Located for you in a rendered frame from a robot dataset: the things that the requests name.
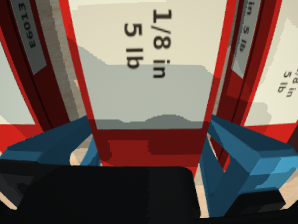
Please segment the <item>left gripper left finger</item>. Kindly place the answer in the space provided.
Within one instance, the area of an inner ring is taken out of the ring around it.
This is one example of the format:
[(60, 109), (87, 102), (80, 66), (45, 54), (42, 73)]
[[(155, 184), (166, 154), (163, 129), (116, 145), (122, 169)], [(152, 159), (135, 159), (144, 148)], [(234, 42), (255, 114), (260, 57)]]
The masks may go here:
[[(70, 164), (71, 153), (92, 134), (87, 115), (10, 145), (0, 159), (36, 161), (39, 164)], [(92, 137), (80, 165), (100, 166)]]

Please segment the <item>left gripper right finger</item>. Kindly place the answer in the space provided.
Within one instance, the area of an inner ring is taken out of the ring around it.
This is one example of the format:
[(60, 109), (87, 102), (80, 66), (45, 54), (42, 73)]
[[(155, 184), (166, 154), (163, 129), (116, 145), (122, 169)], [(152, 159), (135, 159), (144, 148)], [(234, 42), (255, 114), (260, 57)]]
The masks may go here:
[(241, 194), (279, 190), (298, 168), (292, 145), (213, 114), (207, 133), (230, 158), (224, 173), (206, 135), (199, 166), (209, 217), (224, 216)]

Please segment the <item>dark brown low platform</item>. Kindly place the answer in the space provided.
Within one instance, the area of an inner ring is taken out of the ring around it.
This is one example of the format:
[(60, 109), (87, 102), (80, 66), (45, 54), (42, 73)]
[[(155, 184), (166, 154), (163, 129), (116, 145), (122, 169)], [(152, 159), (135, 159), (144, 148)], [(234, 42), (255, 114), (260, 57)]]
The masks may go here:
[(292, 145), (292, 147), (298, 153), (298, 124), (295, 130), (293, 131), (291, 137), (289, 138), (287, 144)]

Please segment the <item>red box with cream label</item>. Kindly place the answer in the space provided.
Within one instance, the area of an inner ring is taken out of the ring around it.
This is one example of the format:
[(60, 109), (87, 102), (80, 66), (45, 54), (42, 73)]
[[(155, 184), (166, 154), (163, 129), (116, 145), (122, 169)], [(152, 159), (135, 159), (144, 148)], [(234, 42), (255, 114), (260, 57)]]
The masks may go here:
[(0, 0), (0, 151), (69, 123), (35, 0)]

